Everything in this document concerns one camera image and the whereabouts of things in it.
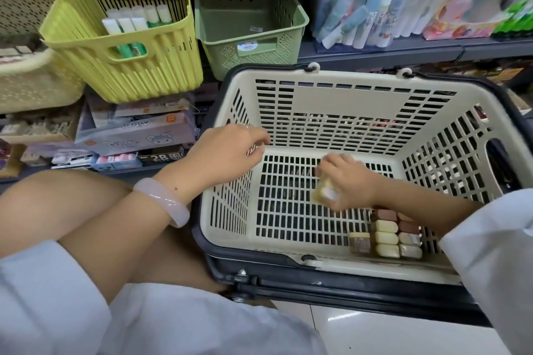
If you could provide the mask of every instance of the tile floor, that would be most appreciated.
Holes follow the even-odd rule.
[[[330,355],[510,355],[492,328],[274,302],[322,336]]]

